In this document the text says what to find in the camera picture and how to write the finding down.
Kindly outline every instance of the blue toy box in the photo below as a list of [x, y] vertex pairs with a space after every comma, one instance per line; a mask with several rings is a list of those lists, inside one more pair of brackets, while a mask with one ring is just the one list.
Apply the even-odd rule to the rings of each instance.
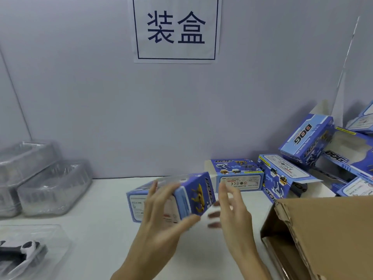
[[219, 191], [220, 182], [241, 191], [261, 190], [264, 179], [264, 173], [259, 166], [247, 158], [206, 160], [205, 171], [210, 174], [216, 193]]
[[326, 103], [318, 104], [279, 148], [287, 160], [308, 168], [315, 164], [324, 147], [331, 141], [334, 120], [332, 116], [326, 115]]
[[317, 167], [309, 169], [308, 173], [313, 175], [315, 178], [322, 180], [323, 184], [327, 186], [333, 193], [338, 193], [338, 191], [343, 188], [345, 184], [347, 184], [346, 181], [324, 172]]
[[[158, 178], [158, 187], [180, 183], [180, 187], [165, 203], [163, 218], [169, 223], [178, 223], [191, 214], [202, 215], [216, 201], [211, 179], [207, 172]], [[127, 193], [129, 208], [134, 222], [144, 216], [144, 201], [153, 184], [149, 182]]]
[[263, 192], [274, 203], [279, 198], [319, 198], [335, 196], [319, 179], [276, 154], [259, 155], [264, 171]]
[[338, 191], [340, 196], [372, 196], [373, 184], [356, 177]]
[[356, 176], [373, 183], [373, 138], [337, 127], [323, 156]]
[[347, 129], [363, 134], [373, 134], [373, 101], [349, 123]]

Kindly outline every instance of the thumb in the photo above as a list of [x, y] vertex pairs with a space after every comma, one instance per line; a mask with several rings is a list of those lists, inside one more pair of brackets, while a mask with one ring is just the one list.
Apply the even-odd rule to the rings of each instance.
[[168, 229], [171, 238], [180, 237], [182, 233], [191, 228], [194, 224], [201, 220], [201, 217], [195, 214], [189, 215]]
[[228, 189], [224, 182], [219, 184], [219, 202], [222, 210], [227, 211], [231, 209], [229, 206]]

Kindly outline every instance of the brown cardboard box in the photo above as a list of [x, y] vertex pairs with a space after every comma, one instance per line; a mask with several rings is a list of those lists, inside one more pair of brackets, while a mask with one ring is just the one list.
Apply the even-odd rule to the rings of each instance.
[[373, 196], [279, 199], [260, 235], [286, 280], [373, 279]]

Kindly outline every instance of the plastic tray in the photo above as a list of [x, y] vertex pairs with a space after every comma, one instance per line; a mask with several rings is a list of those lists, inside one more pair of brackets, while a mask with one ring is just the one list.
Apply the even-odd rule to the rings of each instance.
[[71, 241], [59, 225], [0, 226], [2, 246], [11, 242], [38, 242], [40, 245], [30, 255], [30, 263], [11, 273], [16, 264], [0, 260], [0, 280], [47, 280], [53, 278], [56, 265], [69, 251]]
[[0, 187], [0, 217], [14, 217], [21, 213], [21, 203], [15, 187]]
[[61, 160], [18, 188], [26, 216], [67, 213], [92, 183], [86, 161]]
[[52, 143], [22, 141], [0, 150], [0, 186], [18, 187], [58, 160]]

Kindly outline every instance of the chinese character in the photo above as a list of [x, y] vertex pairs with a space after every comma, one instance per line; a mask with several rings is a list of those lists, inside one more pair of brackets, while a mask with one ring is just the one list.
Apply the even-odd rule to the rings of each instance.
[[[154, 25], [158, 27], [158, 29], [148, 29], [148, 31], [156, 32], [156, 34], [154, 34], [151, 37], [148, 37], [148, 39], [152, 40], [153, 38], [155, 38], [155, 42], [158, 43], [158, 42], [162, 41], [162, 38], [158, 38], [158, 35], [161, 34], [166, 41], [168, 41], [170, 43], [173, 43], [173, 40], [169, 39], [170, 36], [171, 36], [171, 33], [168, 33], [167, 36], [165, 36], [165, 34], [164, 34], [164, 32], [173, 32], [173, 29], [163, 29], [162, 26], [161, 26], [161, 25], [171, 25], [172, 22], [168, 22], [167, 18], [173, 18], [173, 16], [168, 15], [167, 11], [164, 11], [164, 12], [165, 12], [165, 14], [160, 14], [160, 15], [157, 16], [157, 11], [154, 11], [154, 19], [153, 19], [153, 16], [150, 13], [148, 14], [148, 16], [151, 19], [153, 19], [152, 21], [148, 22], [148, 25], [151, 25], [151, 24], [154, 23]], [[158, 25], [158, 17], [164, 19], [163, 22], [160, 22], [160, 25]]]
[[[178, 24], [183, 23], [186, 21], [187, 23], [197, 23], [200, 22], [203, 25], [206, 23], [203, 20], [200, 20], [197, 18], [194, 13], [191, 11], [189, 15], [178, 22]], [[201, 25], [199, 24], [184, 24], [184, 32], [200, 32], [201, 31]], [[181, 41], [178, 41], [179, 43], [205, 43], [202, 41], [202, 34], [200, 33], [182, 33], [181, 34]]]

